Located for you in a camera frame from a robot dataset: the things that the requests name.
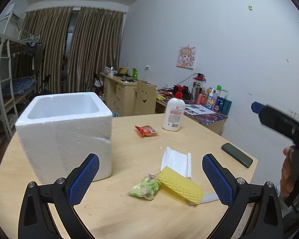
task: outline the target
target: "curtain rod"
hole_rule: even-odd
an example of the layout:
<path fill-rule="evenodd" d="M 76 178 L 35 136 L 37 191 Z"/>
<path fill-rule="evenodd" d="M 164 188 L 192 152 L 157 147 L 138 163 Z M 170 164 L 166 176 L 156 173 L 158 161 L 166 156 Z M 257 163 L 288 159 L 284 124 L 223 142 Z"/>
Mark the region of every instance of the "curtain rod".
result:
<path fill-rule="evenodd" d="M 47 8 L 57 8 L 57 7 L 72 7 L 72 8 L 82 8 L 82 7 L 87 7 L 87 8 L 104 9 L 104 10 L 109 10 L 109 11 L 114 11 L 114 12 L 122 12 L 122 11 L 116 11 L 116 10 L 105 9 L 105 8 L 101 8 L 101 7 L 93 7 L 93 6 L 50 6 L 50 7 L 46 7 L 46 8 L 41 8 L 41 9 L 31 10 L 31 11 L 28 11 L 28 12 L 34 12 L 34 11 L 39 11 L 39 10 L 43 10 L 43 9 L 47 9 Z"/>

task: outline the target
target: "chair backrest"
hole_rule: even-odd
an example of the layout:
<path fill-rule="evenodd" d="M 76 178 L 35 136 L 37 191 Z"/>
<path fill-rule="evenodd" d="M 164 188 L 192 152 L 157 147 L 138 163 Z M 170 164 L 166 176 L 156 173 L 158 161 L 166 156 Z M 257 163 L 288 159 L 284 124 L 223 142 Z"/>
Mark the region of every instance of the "chair backrest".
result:
<path fill-rule="evenodd" d="M 135 115 L 155 114 L 156 87 L 138 82 Z"/>

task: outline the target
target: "wall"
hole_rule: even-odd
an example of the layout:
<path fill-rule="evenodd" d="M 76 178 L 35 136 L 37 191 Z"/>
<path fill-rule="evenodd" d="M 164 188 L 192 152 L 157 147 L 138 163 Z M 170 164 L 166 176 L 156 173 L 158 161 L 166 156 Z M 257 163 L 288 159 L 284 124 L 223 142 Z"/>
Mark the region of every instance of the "wall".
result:
<path fill-rule="evenodd" d="M 179 47 L 188 44 L 198 47 L 195 69 L 176 68 Z M 140 78 L 150 65 L 146 78 L 158 87 L 195 72 L 208 86 L 222 85 L 233 102 L 222 136 L 259 160 L 254 183 L 279 183 L 291 141 L 261 126 L 250 106 L 299 113 L 299 11 L 290 0 L 138 0 L 123 33 L 125 63 Z"/>
<path fill-rule="evenodd" d="M 0 14 L 0 20 L 5 17 L 5 12 L 8 9 L 9 5 L 15 3 L 16 6 L 14 7 L 13 11 L 20 17 L 19 26 L 21 26 L 22 19 L 26 13 L 26 10 L 29 6 L 27 0 L 11 0 L 8 5 L 5 7 L 5 9 Z M 6 21 L 0 22 L 0 33 L 3 33 L 4 27 L 5 27 Z M 19 30 L 16 22 L 11 21 L 8 25 L 6 34 L 10 37 L 18 38 Z M 8 78 L 8 62 L 7 60 L 2 61 L 1 65 L 1 79 Z"/>
<path fill-rule="evenodd" d="M 114 2 L 106 2 L 106 1 L 86 1 L 86 0 L 50 0 L 50 1 L 42 1 L 30 4 L 27 11 L 34 11 L 43 8 L 49 7 L 61 7 L 61 6 L 74 6 L 78 9 L 78 7 L 96 7 L 96 8 L 104 8 L 108 10 L 120 11 L 120 12 L 128 12 L 129 6 L 123 5 Z M 123 27 L 125 26 L 127 15 L 123 15 Z"/>

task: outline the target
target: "curtain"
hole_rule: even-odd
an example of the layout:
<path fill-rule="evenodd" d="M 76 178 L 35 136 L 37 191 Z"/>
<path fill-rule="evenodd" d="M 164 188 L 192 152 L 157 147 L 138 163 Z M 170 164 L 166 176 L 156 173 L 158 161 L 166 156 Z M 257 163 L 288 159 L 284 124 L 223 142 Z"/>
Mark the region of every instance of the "curtain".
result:
<path fill-rule="evenodd" d="M 53 93 L 61 92 L 65 38 L 71 13 L 72 7 L 46 8 L 28 12 L 21 27 L 35 36 L 40 35 L 40 41 L 45 48 L 45 56 L 38 77 L 38 85 L 41 85 L 44 77 L 51 74 L 47 89 Z M 15 69 L 16 76 L 24 76 L 25 73 L 31 71 L 31 68 L 32 57 L 20 53 Z"/>
<path fill-rule="evenodd" d="M 93 73 L 118 66 L 123 13 L 81 8 L 68 59 L 69 92 L 85 91 Z"/>

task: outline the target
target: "white styrofoam box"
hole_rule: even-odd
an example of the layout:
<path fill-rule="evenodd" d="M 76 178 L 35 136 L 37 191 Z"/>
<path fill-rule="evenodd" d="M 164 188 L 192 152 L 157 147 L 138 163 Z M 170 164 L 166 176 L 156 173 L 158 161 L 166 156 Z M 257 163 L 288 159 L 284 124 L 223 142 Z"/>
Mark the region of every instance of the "white styrofoam box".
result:
<path fill-rule="evenodd" d="M 26 157 L 42 184 L 66 178 L 90 153 L 100 159 L 93 181 L 111 175 L 112 112 L 95 93 L 35 97 L 16 128 Z"/>

